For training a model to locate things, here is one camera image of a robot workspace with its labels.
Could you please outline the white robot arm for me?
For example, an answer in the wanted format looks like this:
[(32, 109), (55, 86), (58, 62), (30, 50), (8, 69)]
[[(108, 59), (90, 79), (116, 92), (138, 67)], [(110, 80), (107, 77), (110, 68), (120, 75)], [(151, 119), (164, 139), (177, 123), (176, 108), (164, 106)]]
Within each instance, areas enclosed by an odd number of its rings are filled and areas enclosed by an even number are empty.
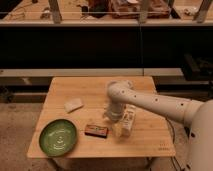
[(129, 80), (114, 81), (107, 86), (109, 105), (106, 116), (118, 122), (126, 104), (134, 105), (190, 129), (185, 171), (213, 171), (213, 100), (201, 102), (139, 92)]

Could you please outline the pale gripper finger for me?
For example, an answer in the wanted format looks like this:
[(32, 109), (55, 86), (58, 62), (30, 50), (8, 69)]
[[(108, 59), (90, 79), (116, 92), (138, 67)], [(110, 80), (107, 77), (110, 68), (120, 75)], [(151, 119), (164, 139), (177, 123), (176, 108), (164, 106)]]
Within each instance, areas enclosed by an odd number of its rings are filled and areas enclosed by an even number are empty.
[(123, 134), (123, 124), (121, 122), (114, 123), (112, 130), (116, 137), (121, 137)]

